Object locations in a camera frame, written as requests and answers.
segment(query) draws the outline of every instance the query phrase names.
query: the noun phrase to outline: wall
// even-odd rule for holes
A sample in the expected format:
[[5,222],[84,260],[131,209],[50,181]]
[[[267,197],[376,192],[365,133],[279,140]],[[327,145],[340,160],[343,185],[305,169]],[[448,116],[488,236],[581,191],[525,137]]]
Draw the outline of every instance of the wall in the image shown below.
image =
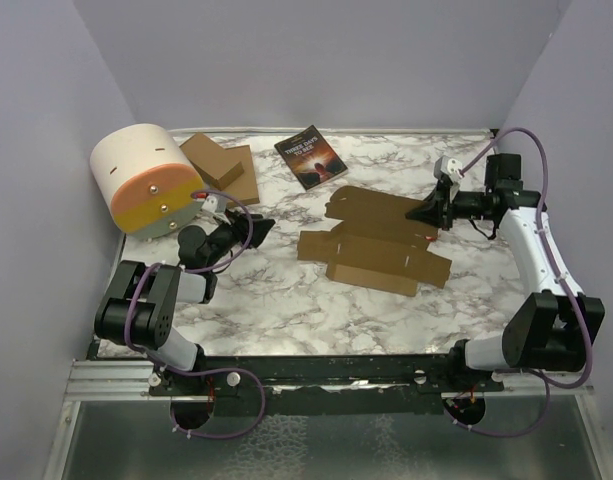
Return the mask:
[[75,0],[136,118],[499,127],[570,0]]
[[[543,140],[555,238],[577,281],[605,303],[592,381],[613,439],[613,0],[572,2],[506,126]],[[502,149],[524,155],[525,178],[539,187],[535,148],[507,138]]]
[[0,0],[0,480],[42,476],[118,238],[87,158],[132,121],[68,0]]

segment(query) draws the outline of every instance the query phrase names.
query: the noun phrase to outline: black wire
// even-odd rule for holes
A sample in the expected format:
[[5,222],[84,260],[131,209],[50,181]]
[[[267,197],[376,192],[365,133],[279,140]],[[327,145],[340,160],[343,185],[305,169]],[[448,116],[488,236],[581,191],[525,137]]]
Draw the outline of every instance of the black wire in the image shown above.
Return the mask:
[[[230,251],[230,258],[233,258],[233,251],[232,251],[232,250]],[[228,264],[228,265],[226,265],[224,268],[222,268],[221,270],[218,270],[218,271],[214,271],[214,270],[213,270],[213,273],[214,273],[215,275],[219,275],[220,273],[224,273],[226,270],[228,270],[228,267],[230,267],[230,265],[231,265],[231,264],[229,263],[229,264]]]
[[480,229],[477,225],[475,225],[475,221],[471,218],[468,220],[470,222],[470,224],[473,226],[473,228],[475,229],[475,231],[481,233],[482,235],[484,235],[486,237],[486,240],[495,240],[497,238],[497,225],[495,225],[493,227],[493,233],[491,233],[490,235],[488,235],[485,231],[483,231],[482,229]]

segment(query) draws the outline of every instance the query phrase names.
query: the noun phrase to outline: marble table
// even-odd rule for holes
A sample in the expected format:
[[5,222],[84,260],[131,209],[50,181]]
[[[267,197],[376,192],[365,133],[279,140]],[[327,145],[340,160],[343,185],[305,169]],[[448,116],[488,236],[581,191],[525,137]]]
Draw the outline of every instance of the marble table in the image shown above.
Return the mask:
[[[486,145],[487,134],[325,134],[350,171],[310,192],[273,148],[288,136],[213,137],[224,146],[251,146],[261,198],[251,211],[277,224],[259,250],[245,252],[219,276],[210,304],[177,304],[173,324],[182,335],[209,355],[396,354],[447,352],[456,340],[503,329],[524,299],[517,267],[502,239],[487,241],[467,222],[441,232],[429,249],[453,261],[446,287],[420,284],[415,297],[332,282],[325,265],[296,259],[301,230],[338,223],[324,218],[337,188],[356,185],[423,198],[435,184],[437,157],[466,163]],[[483,189],[483,168],[481,162],[469,172],[464,189]],[[210,221],[198,224],[214,228]],[[150,243],[127,237],[122,259],[176,264],[176,234]],[[102,341],[98,357],[130,354]]]

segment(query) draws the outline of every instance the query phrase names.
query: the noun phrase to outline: small cardboard box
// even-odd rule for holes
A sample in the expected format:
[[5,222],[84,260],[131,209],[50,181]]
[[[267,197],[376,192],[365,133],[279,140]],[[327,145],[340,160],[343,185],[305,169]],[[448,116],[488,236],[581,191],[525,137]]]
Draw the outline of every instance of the small cardboard box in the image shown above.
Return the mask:
[[212,187],[224,190],[244,173],[236,155],[229,155],[203,133],[196,133],[180,148],[202,178]]
[[426,251],[437,229],[406,220],[421,202],[358,187],[342,187],[326,216],[344,220],[330,232],[301,232],[298,260],[325,262],[331,280],[414,296],[419,282],[443,288],[451,261]]
[[[230,193],[244,205],[255,205],[259,203],[259,191],[257,190],[257,176],[253,165],[253,155],[250,146],[231,147],[226,149],[226,153],[237,160],[244,167],[244,173],[228,185],[223,191]],[[228,202],[228,208],[235,207],[235,202]]]

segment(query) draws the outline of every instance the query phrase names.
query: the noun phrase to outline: book cover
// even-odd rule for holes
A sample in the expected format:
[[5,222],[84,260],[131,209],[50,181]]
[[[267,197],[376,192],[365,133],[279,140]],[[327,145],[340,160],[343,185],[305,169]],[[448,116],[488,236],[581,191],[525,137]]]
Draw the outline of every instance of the book cover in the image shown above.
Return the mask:
[[307,191],[348,172],[314,125],[277,143],[275,148]]

